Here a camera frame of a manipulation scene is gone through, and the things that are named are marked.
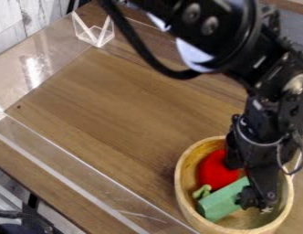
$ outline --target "wooden table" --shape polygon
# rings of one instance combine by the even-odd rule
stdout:
[[[102,10],[79,11],[92,25]],[[143,16],[138,31],[163,61],[180,68],[174,42]],[[90,48],[7,110],[72,153],[184,222],[175,200],[174,172],[182,152],[196,141],[228,131],[242,112],[246,93],[224,76],[179,81],[158,74],[142,61],[120,33],[102,49]],[[0,142],[0,168],[88,233],[134,233],[68,185]],[[68,162],[55,165],[64,171]],[[79,179],[94,192],[95,181]],[[303,180],[298,181],[303,205]],[[279,233],[303,233],[303,206],[296,206]]]

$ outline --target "wooden bowl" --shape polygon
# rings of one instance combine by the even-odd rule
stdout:
[[[224,138],[211,137],[194,144],[183,153],[175,172],[176,197],[183,216],[200,233],[260,234],[275,233],[286,220],[294,205],[294,183],[290,176],[280,178],[280,201],[270,214],[260,214],[256,208],[239,210],[216,223],[206,220],[195,210],[194,191],[198,190],[196,168],[202,159],[215,150],[224,149]]]

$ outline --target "green block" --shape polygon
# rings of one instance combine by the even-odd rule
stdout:
[[[216,222],[232,212],[240,209],[236,205],[238,193],[242,192],[243,187],[250,185],[247,177],[240,178],[230,186],[214,192],[210,196],[198,200],[198,212],[211,222]]]

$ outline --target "red ball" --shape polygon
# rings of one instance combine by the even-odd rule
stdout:
[[[218,190],[234,182],[239,178],[239,170],[230,170],[224,166],[226,151],[218,150],[211,153],[199,164],[199,183],[200,185],[211,185],[212,190]]]

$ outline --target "robotic arm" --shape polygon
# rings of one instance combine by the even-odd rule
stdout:
[[[111,0],[99,0],[151,66],[167,76],[191,79],[222,72],[248,92],[244,113],[235,115],[226,138],[226,166],[244,168],[251,181],[238,195],[240,206],[270,211],[279,200],[279,173],[303,153],[303,53],[280,38],[280,15],[256,0],[131,1],[178,40],[184,71],[152,56]]]

